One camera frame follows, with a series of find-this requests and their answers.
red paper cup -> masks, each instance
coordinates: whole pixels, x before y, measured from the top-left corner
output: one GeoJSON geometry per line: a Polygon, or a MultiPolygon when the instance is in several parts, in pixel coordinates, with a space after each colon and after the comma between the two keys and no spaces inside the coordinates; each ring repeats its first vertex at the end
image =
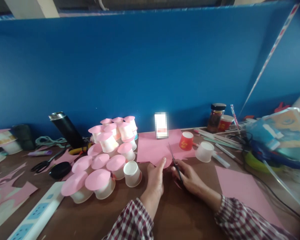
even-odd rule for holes
{"type": "Polygon", "coordinates": [[[228,130],[230,127],[231,123],[234,121],[234,117],[229,116],[229,115],[223,115],[221,117],[221,121],[219,124],[219,131],[223,132],[225,130],[228,130]]]}
{"type": "Polygon", "coordinates": [[[192,149],[193,134],[191,132],[183,132],[179,147],[184,151],[190,151],[192,149]]]}

black jar lid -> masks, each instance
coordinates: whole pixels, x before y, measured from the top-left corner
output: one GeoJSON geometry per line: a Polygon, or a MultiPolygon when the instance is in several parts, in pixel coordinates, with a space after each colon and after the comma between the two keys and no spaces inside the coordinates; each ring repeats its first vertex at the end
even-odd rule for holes
{"type": "Polygon", "coordinates": [[[211,109],[216,111],[223,111],[226,109],[226,106],[224,103],[213,103],[211,104],[211,109]]]}

wooden beam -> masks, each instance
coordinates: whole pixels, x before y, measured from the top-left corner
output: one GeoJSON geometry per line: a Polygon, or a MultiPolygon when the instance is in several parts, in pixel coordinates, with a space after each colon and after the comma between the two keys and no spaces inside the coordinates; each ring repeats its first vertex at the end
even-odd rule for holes
{"type": "Polygon", "coordinates": [[[4,0],[16,19],[59,17],[53,0],[4,0]]]}

blue wall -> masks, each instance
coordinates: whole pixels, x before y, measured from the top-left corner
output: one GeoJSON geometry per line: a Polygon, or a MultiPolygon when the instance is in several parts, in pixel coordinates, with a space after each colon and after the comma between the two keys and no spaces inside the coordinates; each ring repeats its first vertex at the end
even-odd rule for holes
{"type": "Polygon", "coordinates": [[[213,102],[239,112],[292,6],[0,21],[0,128],[58,137],[48,115],[64,111],[88,136],[106,117],[134,115],[143,132],[157,111],[171,128],[206,125],[213,102]]]}
{"type": "Polygon", "coordinates": [[[280,102],[292,105],[299,96],[300,7],[243,109],[242,116],[269,115],[280,102]]]}

plaid sleeve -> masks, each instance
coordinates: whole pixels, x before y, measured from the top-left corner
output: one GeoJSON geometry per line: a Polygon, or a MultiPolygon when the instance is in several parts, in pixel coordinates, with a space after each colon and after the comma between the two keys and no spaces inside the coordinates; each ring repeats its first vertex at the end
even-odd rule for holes
{"type": "Polygon", "coordinates": [[[141,201],[130,201],[103,239],[153,239],[153,221],[141,201]]]}
{"type": "Polygon", "coordinates": [[[215,220],[230,239],[296,239],[235,198],[222,196],[215,220]]]}

